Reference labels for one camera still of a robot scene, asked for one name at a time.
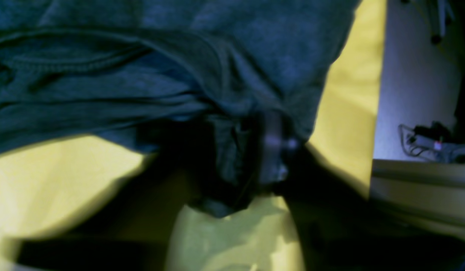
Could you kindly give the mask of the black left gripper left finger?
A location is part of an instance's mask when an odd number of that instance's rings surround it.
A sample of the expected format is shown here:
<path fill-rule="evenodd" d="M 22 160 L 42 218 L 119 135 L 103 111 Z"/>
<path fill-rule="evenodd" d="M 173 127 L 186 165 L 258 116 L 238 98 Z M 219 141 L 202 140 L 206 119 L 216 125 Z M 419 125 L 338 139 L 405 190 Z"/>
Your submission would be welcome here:
<path fill-rule="evenodd" d="M 16 271 L 163 271 L 183 207 L 210 214 L 209 125 L 171 125 L 162 149 L 103 207 L 61 233 L 21 239 Z"/>

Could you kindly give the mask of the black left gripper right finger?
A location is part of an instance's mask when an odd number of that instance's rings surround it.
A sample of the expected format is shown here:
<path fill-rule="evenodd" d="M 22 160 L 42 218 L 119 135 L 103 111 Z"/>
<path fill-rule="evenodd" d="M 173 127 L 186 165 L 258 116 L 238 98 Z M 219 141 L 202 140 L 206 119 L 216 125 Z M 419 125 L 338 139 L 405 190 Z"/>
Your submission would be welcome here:
<path fill-rule="evenodd" d="M 465 271 L 465 241 L 409 226 L 320 165 L 278 111 L 259 113 L 261 189 L 284 197 L 308 271 Z"/>

